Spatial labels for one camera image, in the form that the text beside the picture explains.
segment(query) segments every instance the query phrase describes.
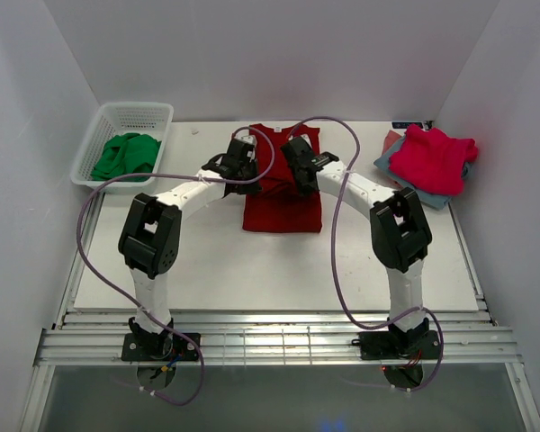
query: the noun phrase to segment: dark red garment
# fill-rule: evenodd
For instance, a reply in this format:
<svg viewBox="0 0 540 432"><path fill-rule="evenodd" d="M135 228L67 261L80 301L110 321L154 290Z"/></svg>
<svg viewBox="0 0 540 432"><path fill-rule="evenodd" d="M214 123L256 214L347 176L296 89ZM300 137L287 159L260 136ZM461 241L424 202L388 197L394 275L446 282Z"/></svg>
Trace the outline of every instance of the dark red garment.
<svg viewBox="0 0 540 432"><path fill-rule="evenodd" d="M270 172L260 180L262 192L246 197L242 228L256 232L320 232L322 229L320 193L316 192L311 196L298 194L290 168L280 150L292 128L276 132L263 124L253 124L252 127L268 135L274 147L275 161ZM270 148L260 134L252 133L256 136L257 142L258 170L263 171L270 163ZM312 148L319 154L319 133L320 128L302 125L294 135L308 135Z"/></svg>
<svg viewBox="0 0 540 432"><path fill-rule="evenodd" d="M477 157L473 139L450 138L440 129L424 131L411 124L402 147L390 156L390 170L430 194L458 195L464 189L464 163Z"/></svg>

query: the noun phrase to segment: gray wall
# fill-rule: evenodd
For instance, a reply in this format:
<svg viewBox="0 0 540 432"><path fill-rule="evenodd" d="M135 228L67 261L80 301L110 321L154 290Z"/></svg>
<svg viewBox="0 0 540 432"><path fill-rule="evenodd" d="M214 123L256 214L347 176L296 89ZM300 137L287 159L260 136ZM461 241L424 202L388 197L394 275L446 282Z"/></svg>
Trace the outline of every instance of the gray wall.
<svg viewBox="0 0 540 432"><path fill-rule="evenodd" d="M0 431L15 430L84 196L68 170L97 102L41 0L0 0Z"/></svg>
<svg viewBox="0 0 540 432"><path fill-rule="evenodd" d="M501 0L438 116L481 156L455 200L494 317L510 324L540 409L540 0Z"/></svg>
<svg viewBox="0 0 540 432"><path fill-rule="evenodd" d="M97 99L434 119L499 0L46 0Z"/></svg>

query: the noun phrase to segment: white laundry basket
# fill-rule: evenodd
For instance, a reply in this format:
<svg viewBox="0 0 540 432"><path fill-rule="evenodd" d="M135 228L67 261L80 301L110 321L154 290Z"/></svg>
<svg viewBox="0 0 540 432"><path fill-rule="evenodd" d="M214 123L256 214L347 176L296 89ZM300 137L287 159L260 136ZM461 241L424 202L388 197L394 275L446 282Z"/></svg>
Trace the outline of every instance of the white laundry basket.
<svg viewBox="0 0 540 432"><path fill-rule="evenodd" d="M156 173L167 145L173 112L174 108L167 103L118 102L102 105L76 155L70 173L72 183L93 189L101 185L103 182L92 180L90 173L102 155L104 144L116 135L129 132L148 134L155 140L162 141L152 170ZM156 178L149 178L144 182L116 182L108 185L104 192L135 194L147 191L155 180Z"/></svg>

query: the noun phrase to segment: green cloth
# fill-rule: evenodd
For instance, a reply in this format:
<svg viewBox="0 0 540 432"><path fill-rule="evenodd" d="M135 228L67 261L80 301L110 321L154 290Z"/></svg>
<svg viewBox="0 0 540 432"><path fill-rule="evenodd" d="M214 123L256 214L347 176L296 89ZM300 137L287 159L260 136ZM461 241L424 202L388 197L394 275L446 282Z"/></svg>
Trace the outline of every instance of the green cloth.
<svg viewBox="0 0 540 432"><path fill-rule="evenodd" d="M103 182L122 174L151 173L156 163L160 142L149 135L125 133L104 144L100 160L94 166L93 180ZM147 177L133 177L128 182L143 182Z"/></svg>

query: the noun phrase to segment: blue cloth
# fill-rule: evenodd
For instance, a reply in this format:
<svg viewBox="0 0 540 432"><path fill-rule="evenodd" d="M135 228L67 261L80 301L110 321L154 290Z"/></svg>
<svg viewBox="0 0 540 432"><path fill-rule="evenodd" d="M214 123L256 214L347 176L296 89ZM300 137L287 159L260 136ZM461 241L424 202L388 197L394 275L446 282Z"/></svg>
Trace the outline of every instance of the blue cloth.
<svg viewBox="0 0 540 432"><path fill-rule="evenodd" d="M411 187L412 189L414 189L418 194L418 198L423 203L438 210L444 209L446 205L450 203L450 200L452 200L452 196L436 195L435 193L421 191L414 184L408 183L406 180L398 177L390 170L390 156L392 156L394 153L401 149L405 139L406 136L403 136L402 138L398 139L394 144L392 144L391 147L388 148L388 150L383 155L381 155L374 161L374 165L380 168L389 178L398 182L400 186ZM462 168L462 179L466 180L470 175L471 171L472 164L469 164L468 162L464 163L464 166Z"/></svg>

